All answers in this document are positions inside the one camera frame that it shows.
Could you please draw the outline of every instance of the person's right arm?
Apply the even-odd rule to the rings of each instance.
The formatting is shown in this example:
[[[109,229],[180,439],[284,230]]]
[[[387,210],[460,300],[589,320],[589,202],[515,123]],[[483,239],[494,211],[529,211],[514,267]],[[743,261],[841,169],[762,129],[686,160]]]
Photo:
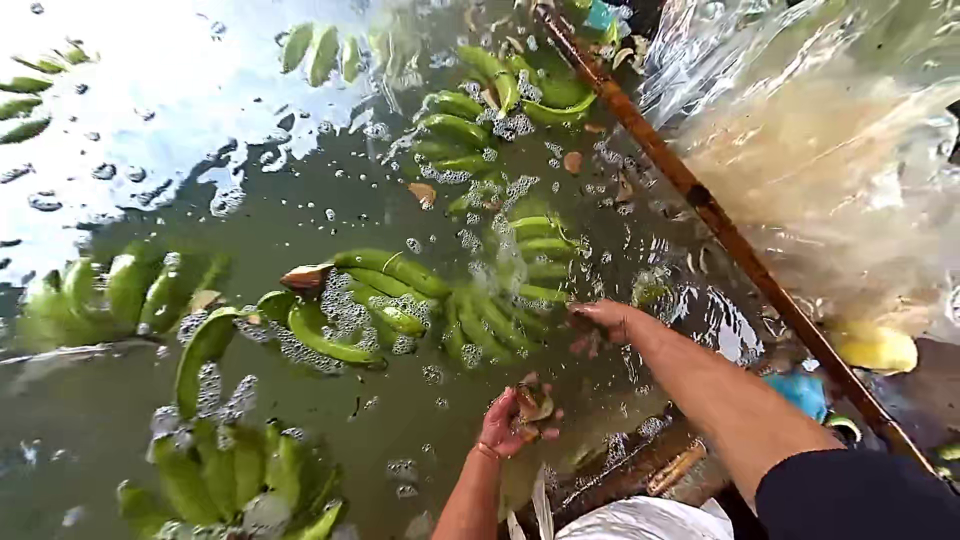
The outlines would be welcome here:
[[[643,311],[611,300],[570,310],[640,353],[660,386],[707,438],[748,503],[754,503],[764,475],[786,458],[844,448],[759,377]]]

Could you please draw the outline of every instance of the murky green water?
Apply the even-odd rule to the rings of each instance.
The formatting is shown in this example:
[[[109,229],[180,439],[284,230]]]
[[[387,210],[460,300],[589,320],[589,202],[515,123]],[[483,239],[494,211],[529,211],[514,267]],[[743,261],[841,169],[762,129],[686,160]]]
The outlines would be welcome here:
[[[279,288],[287,270],[354,247],[405,251],[451,282],[469,280],[468,265],[480,256],[458,233],[482,236],[490,217],[467,226],[444,216],[464,184],[435,184],[435,207],[424,211],[407,190],[417,180],[410,169],[384,160],[423,96],[463,79],[453,48],[458,37],[480,40],[466,27],[464,5],[64,0],[42,2],[43,14],[34,14],[30,4],[0,8],[0,56],[56,46],[68,35],[100,57],[59,76],[43,94],[53,118],[46,132],[0,145],[0,170],[32,165],[0,185],[0,315],[7,325],[31,277],[78,253],[115,254],[136,239],[228,254],[232,270],[222,292],[239,307]],[[508,8],[490,7],[475,20],[489,25]],[[524,38],[518,27],[532,22],[522,12],[514,17],[495,42]],[[419,46],[420,68],[385,80],[371,60],[353,84],[334,74],[317,88],[301,71],[281,75],[275,38],[308,19],[337,24],[342,36],[399,29],[395,50],[416,54]],[[88,89],[78,93],[76,85]],[[594,110],[592,123],[613,127]],[[290,114],[292,127],[283,121]],[[551,163],[556,148],[545,142],[562,147],[560,157],[582,152],[581,174]],[[539,127],[499,151],[511,180],[540,179],[525,197],[547,202],[588,240],[571,275],[578,299],[629,301],[635,274],[662,268],[671,294],[655,311],[664,320],[731,360],[750,362],[764,342],[769,347],[768,327],[776,333],[778,324],[763,319],[754,290],[669,185],[637,172],[642,160],[631,173],[636,193],[616,203],[622,157],[636,153],[623,134]],[[91,171],[104,163],[116,174],[94,178]],[[410,238],[421,253],[408,251]],[[346,522],[364,538],[400,537],[424,511],[436,519],[487,403],[528,371],[554,382],[567,414],[559,443],[537,445],[508,467],[505,491],[514,503],[524,502],[542,459],[569,469],[584,448],[635,429],[665,403],[636,355],[572,356],[572,336],[562,328],[525,360],[471,374],[440,349],[441,330],[415,354],[390,358],[385,371],[348,368],[337,378],[311,374],[238,336],[222,362],[224,387],[255,374],[257,419],[280,417],[324,437],[344,468]],[[133,349],[42,377],[22,364],[0,368],[0,522],[10,537],[128,535],[113,493],[127,478],[156,485],[144,455],[151,415],[172,398],[181,347],[168,341],[165,355]],[[11,348],[4,356],[18,354]],[[391,474],[388,463],[398,459],[415,461],[415,474]]]

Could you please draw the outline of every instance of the plastic sheet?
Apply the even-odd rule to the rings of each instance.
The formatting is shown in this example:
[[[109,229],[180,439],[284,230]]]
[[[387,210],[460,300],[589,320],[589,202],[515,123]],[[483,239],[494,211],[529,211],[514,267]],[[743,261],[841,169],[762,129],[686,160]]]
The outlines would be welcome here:
[[[644,115],[811,315],[952,314],[955,2],[667,0],[645,71]]]

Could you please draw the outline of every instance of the person's left hand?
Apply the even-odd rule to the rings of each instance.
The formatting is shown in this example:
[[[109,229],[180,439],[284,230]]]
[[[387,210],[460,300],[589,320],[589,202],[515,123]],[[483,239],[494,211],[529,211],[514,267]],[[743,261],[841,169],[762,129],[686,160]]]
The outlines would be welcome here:
[[[483,419],[483,429],[477,442],[487,445],[500,457],[511,457],[527,443],[521,433],[516,433],[511,428],[511,421],[519,412],[519,405],[516,403],[516,388],[507,386],[503,389],[500,397],[490,405],[487,415]],[[554,417],[558,420],[564,417],[564,411],[557,409]],[[560,430],[557,428],[547,428],[540,432],[544,439],[556,439],[560,436]]]

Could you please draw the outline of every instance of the bracelet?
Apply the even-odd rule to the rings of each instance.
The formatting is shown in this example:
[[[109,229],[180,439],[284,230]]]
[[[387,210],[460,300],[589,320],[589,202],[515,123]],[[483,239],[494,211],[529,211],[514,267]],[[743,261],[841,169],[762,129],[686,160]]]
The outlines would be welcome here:
[[[477,441],[477,443],[473,445],[473,449],[494,461],[500,460],[500,454],[498,454],[493,448],[487,446],[487,443]]]

